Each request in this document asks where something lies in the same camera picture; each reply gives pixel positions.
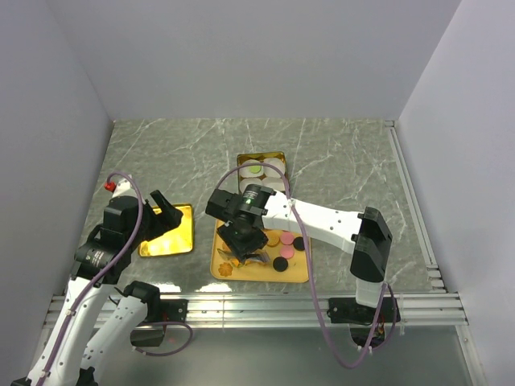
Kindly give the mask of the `round dotted biscuit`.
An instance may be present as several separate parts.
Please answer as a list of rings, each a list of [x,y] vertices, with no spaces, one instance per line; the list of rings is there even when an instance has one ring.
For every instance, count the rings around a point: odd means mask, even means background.
[[[266,236],[267,236],[267,239],[268,239],[268,241],[266,242],[267,246],[275,247],[275,246],[277,246],[279,244],[280,236],[276,232],[274,232],[274,231],[267,232]]]

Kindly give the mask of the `gold tin lid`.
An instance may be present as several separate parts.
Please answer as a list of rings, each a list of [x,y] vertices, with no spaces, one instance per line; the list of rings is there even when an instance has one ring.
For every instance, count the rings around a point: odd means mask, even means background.
[[[180,226],[151,241],[143,241],[138,247],[140,257],[168,257],[190,253],[194,249],[193,206],[181,203],[176,208],[183,214]]]

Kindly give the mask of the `dark green cookie tin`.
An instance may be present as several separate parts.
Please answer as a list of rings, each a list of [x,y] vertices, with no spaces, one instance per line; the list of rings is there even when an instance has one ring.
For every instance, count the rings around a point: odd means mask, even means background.
[[[237,165],[238,190],[242,193],[248,185],[257,184],[284,193],[285,183],[278,170],[287,177],[286,155],[282,151],[239,154]]]

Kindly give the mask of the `green round cookie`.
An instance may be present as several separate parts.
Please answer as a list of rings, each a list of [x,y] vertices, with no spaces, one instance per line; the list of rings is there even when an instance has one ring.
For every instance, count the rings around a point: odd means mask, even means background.
[[[246,168],[246,170],[251,174],[251,175],[261,175],[262,174],[262,167],[259,166],[259,165],[252,165],[252,166],[248,166]]]

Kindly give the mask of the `metal serving tongs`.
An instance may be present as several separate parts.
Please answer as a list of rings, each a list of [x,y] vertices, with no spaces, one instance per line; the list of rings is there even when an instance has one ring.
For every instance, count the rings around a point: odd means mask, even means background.
[[[242,258],[238,258],[231,251],[225,251],[221,248],[217,249],[217,252],[224,261],[227,261],[235,268],[252,264],[265,266],[270,263],[270,257],[264,250],[257,250],[254,253],[243,256]]]

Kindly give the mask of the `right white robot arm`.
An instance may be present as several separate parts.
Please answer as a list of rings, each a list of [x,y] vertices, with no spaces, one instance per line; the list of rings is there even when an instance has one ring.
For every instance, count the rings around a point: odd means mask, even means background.
[[[356,278],[356,316],[372,321],[382,312],[380,293],[393,236],[376,208],[336,210],[250,184],[241,194],[215,189],[205,213],[223,223],[217,234],[239,261],[265,246],[266,229],[306,235],[350,254],[350,272]]]

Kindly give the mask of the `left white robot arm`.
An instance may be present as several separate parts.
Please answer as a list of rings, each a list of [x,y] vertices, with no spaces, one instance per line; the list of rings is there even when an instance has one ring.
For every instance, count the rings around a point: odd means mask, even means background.
[[[160,191],[151,192],[153,204],[134,190],[112,192],[103,220],[76,250],[64,305],[46,347],[15,385],[97,385],[109,352],[136,327],[166,323],[159,288],[133,281],[121,292],[108,321],[94,328],[133,251],[143,241],[176,229],[183,217]]]

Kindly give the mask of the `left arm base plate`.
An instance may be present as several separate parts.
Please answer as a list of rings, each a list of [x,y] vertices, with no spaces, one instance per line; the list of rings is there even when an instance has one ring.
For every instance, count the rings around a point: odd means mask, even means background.
[[[157,311],[151,311],[130,333],[130,342],[136,347],[158,347],[165,338],[167,326],[154,326],[157,322],[186,322],[188,300],[172,299],[160,302]]]

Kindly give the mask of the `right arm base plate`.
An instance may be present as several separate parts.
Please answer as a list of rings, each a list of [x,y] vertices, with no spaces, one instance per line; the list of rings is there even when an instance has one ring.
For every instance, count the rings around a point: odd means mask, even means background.
[[[365,327],[371,327],[376,309],[359,305],[353,298],[329,298],[327,316],[331,324],[351,324],[356,327],[350,328],[352,341],[363,347],[369,333]],[[390,323],[392,328],[401,321],[401,314],[398,302],[394,298],[385,297],[382,300],[377,325],[373,332],[370,347],[372,351],[377,350],[388,341],[385,333],[385,326]]]

